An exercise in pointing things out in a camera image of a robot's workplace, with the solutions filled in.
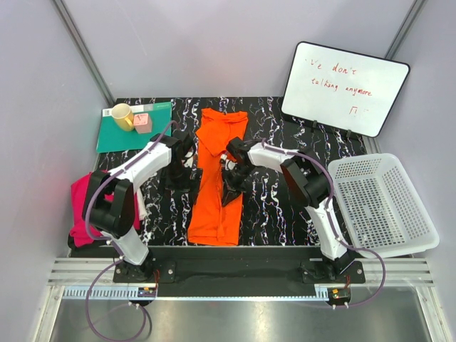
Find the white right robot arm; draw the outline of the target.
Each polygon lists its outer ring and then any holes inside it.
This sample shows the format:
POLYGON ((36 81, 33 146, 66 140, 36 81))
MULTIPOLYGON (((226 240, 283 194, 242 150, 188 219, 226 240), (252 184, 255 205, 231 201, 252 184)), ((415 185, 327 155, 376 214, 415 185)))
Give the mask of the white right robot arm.
POLYGON ((256 168, 280 172, 288 191, 308 212, 319 238, 322 262, 306 272, 314 279, 335 283, 348 276, 354 256, 346 247, 334 214, 331 178, 313 151, 300 152, 234 138, 228 142, 220 162, 224 207, 246 192, 246 179, 256 168))

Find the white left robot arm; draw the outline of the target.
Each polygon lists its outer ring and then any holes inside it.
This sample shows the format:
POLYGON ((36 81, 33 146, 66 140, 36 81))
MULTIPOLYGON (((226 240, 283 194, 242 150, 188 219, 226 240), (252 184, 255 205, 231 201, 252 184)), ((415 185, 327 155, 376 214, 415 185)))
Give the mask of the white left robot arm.
POLYGON ((186 162, 196 151, 189 133, 178 130, 173 136, 157 134, 137 155, 110 171, 93 172, 83 205, 85 230, 97 229, 102 240, 111 243, 120 255, 120 269, 139 282, 155 275, 152 252, 144 244, 133 223, 135 194, 156 173, 162 192, 181 192, 197 199, 202 170, 192 171, 186 162))

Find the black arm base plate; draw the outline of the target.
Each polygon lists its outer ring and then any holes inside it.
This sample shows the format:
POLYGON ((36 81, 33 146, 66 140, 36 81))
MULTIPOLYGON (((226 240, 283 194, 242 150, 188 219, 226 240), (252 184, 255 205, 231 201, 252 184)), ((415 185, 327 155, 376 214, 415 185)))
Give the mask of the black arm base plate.
POLYGON ((360 261, 354 259, 336 280, 314 279, 306 270, 322 262, 318 247, 152 247, 155 275, 128 276, 119 265, 116 283, 158 282, 166 297, 305 297, 318 285, 364 284, 360 261))

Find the orange t shirt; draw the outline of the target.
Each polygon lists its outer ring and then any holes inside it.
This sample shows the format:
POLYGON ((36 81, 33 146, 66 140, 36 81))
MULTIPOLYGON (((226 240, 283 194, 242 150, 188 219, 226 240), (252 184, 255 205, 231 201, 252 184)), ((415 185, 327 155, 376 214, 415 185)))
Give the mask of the orange t shirt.
POLYGON ((222 165, 220 157, 233 138, 243 138, 248 123, 244 111, 221 113, 202 109, 197 130, 197 167, 202 179, 187 231, 190 243, 211 246, 236 246, 242 216, 242 197, 222 206, 222 165))

